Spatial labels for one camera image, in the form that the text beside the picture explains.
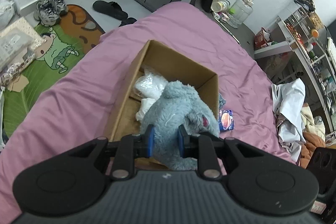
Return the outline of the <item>packaged bedding stack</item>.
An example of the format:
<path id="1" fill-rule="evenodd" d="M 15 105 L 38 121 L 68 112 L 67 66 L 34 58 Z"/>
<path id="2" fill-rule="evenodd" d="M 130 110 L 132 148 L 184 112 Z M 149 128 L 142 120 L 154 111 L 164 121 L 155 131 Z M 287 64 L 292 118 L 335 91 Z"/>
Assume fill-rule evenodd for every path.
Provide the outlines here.
<path id="1" fill-rule="evenodd" d="M 8 86 L 35 60 L 45 42 L 24 17 L 1 31 L 1 86 Z"/>

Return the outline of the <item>grey-blue plush toy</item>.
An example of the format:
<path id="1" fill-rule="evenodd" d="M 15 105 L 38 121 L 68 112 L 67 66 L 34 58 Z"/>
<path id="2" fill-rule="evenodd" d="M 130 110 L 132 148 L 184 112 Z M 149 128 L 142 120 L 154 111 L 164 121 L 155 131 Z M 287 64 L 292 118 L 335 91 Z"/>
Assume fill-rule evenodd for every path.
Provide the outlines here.
<path id="1" fill-rule="evenodd" d="M 180 157 L 178 128 L 183 125 L 189 135 L 208 131 L 218 137 L 217 118 L 194 87 L 174 81 L 165 86 L 159 99 L 145 114 L 140 133 L 143 134 L 149 125 L 154 126 L 155 160 L 171 170 L 195 170 L 195 159 Z"/>

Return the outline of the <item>clear bag white beads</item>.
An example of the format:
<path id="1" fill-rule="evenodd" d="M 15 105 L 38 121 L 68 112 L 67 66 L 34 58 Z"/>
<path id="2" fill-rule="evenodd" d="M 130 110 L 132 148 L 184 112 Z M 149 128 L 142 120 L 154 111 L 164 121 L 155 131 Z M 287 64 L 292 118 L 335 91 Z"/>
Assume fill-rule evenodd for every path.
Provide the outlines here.
<path id="1" fill-rule="evenodd" d="M 162 75 L 152 69 L 144 69 L 144 75 L 136 80 L 133 91 L 142 98 L 157 100 L 167 84 L 168 80 Z"/>

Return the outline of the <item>white crumpled clothes pile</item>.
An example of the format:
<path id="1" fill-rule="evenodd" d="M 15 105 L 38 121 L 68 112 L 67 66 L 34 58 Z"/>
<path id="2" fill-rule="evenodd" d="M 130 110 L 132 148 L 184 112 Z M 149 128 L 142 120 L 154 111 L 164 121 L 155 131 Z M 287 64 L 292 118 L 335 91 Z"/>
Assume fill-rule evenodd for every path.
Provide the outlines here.
<path id="1" fill-rule="evenodd" d="M 301 79 L 290 83 L 272 84 L 273 112 L 280 146 L 288 151 L 291 160 L 299 161 L 303 137 L 301 109 L 305 101 L 305 84 Z"/>

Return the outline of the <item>blue planet tissue pack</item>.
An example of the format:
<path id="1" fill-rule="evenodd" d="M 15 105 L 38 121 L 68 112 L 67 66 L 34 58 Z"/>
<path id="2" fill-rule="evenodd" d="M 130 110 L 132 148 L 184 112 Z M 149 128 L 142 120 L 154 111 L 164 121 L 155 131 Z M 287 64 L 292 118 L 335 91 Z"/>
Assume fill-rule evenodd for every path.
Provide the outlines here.
<path id="1" fill-rule="evenodd" d="M 220 132 L 231 131 L 234 129 L 234 118 L 231 110 L 219 110 L 219 130 Z"/>

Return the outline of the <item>blue knitted coaster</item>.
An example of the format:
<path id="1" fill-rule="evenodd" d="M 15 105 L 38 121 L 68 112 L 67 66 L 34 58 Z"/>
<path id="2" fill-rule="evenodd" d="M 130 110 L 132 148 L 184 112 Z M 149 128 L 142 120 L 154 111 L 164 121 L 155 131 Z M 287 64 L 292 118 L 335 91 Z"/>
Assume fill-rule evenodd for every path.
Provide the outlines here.
<path id="1" fill-rule="evenodd" d="M 222 109 L 226 104 L 226 100 L 223 98 L 221 93 L 219 93 L 219 109 Z"/>

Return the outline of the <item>small white wrapped bundle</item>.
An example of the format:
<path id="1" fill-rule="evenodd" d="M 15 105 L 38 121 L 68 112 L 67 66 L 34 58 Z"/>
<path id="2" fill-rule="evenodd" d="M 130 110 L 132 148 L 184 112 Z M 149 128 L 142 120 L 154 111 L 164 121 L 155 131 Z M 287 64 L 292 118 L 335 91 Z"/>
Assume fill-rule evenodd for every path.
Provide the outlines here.
<path id="1" fill-rule="evenodd" d="M 141 100 L 141 106 L 138 110 L 138 112 L 135 115 L 135 119 L 139 122 L 141 122 L 147 113 L 147 111 L 151 108 L 151 106 L 156 102 L 156 99 L 154 98 L 143 98 Z"/>

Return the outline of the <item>white tipped-over container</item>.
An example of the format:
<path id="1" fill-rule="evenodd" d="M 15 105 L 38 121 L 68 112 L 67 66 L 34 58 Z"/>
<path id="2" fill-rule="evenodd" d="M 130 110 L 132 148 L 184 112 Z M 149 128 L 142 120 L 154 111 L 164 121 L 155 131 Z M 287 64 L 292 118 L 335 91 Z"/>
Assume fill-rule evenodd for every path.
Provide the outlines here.
<path id="1" fill-rule="evenodd" d="M 215 1 L 211 4 L 211 11 L 212 12 L 216 12 L 216 13 L 219 13 L 219 12 L 227 12 L 230 8 L 230 1 L 228 0 L 218 0 L 218 1 Z"/>

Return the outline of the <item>white plastic bag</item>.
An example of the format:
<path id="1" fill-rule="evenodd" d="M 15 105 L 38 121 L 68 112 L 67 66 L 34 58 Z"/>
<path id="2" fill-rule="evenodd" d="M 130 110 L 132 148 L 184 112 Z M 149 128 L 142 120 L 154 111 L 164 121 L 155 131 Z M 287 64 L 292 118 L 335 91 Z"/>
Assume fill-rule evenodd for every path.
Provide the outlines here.
<path id="1" fill-rule="evenodd" d="M 15 15 L 14 0 L 0 0 L 0 30 L 3 30 Z"/>

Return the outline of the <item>white desk shelf unit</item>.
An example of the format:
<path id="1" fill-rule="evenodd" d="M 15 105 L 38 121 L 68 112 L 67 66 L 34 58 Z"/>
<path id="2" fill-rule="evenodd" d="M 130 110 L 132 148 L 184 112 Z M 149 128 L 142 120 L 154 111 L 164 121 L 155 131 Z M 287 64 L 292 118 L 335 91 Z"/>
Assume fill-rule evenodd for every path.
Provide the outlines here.
<path id="1" fill-rule="evenodd" d="M 306 88 L 305 101 L 322 117 L 326 132 L 335 130 L 335 61 L 333 41 L 315 12 L 313 0 L 293 0 L 265 28 L 272 42 L 254 57 L 274 84 L 297 78 Z"/>

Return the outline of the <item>grey sneaker front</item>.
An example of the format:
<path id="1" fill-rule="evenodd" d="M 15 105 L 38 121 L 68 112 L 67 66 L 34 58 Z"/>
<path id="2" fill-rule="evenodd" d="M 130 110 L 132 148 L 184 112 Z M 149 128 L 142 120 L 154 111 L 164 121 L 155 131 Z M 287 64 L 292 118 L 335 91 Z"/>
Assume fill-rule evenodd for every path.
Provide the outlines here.
<path id="1" fill-rule="evenodd" d="M 52 27 L 60 22 L 60 16 L 55 12 L 51 1 L 39 1 L 34 11 L 34 19 L 45 27 Z"/>

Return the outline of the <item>grey sneaker near wall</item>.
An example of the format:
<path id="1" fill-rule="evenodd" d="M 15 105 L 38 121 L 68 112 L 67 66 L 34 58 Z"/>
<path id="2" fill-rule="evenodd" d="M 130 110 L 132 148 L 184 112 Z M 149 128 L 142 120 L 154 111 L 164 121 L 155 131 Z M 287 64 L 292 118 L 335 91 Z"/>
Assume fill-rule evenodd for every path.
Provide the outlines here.
<path id="1" fill-rule="evenodd" d="M 51 0 L 56 14 L 63 16 L 68 13 L 68 6 L 64 0 Z"/>

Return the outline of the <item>pink bed sheet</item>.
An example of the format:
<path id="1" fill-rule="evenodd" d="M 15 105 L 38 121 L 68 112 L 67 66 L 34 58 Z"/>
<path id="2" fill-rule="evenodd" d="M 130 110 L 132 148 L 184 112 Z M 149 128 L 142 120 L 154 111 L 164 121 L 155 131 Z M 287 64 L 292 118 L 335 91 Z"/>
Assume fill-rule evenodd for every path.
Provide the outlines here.
<path id="1" fill-rule="evenodd" d="M 234 115 L 232 137 L 291 159 L 278 143 L 266 74 L 205 14 L 173 2 L 104 34 L 39 96 L 1 152 L 1 223 L 11 223 L 21 212 L 12 185 L 22 170 L 102 135 L 127 70 L 148 40 L 166 44 L 218 75 L 220 93 Z"/>

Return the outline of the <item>black slipper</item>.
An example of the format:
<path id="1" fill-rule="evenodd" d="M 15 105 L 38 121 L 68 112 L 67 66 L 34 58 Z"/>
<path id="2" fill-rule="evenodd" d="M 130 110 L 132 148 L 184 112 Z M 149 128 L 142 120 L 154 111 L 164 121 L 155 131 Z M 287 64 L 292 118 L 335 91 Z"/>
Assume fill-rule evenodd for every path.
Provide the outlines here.
<path id="1" fill-rule="evenodd" d="M 92 7 L 95 11 L 118 20 L 125 20 L 128 18 L 128 14 L 122 10 L 121 6 L 117 2 L 98 0 L 93 3 Z"/>

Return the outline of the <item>green cartoon floor mat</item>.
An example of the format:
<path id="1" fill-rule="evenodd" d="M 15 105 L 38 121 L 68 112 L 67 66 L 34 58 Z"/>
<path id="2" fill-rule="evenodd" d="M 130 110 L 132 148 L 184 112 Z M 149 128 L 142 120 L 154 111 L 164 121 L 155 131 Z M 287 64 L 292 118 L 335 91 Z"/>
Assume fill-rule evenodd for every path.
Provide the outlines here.
<path id="1" fill-rule="evenodd" d="M 84 57 L 79 40 L 67 35 L 60 25 L 49 28 L 38 25 L 35 30 L 47 42 L 38 58 L 22 73 L 28 83 L 20 92 L 4 92 L 3 128 L 8 137 L 23 122 L 40 94 L 66 76 Z"/>

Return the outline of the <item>clear plastic water jug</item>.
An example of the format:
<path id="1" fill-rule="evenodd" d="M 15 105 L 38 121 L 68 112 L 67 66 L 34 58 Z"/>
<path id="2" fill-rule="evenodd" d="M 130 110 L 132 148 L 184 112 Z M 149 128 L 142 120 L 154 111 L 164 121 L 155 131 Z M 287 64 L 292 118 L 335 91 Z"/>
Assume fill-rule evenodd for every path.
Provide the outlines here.
<path id="1" fill-rule="evenodd" d="M 253 12 L 254 0 L 236 0 L 228 10 L 228 24 L 233 28 L 240 27 Z"/>

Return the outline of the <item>brown cardboard box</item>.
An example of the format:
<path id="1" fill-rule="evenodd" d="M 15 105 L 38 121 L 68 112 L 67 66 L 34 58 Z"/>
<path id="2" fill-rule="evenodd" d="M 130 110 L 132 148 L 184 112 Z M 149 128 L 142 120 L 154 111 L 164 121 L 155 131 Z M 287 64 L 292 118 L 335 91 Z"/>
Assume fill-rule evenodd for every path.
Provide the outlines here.
<path id="1" fill-rule="evenodd" d="M 105 127 L 111 141 L 154 127 L 150 164 L 195 170 L 196 160 L 180 157 L 178 128 L 219 136 L 219 79 L 210 69 L 155 40 L 131 62 Z"/>

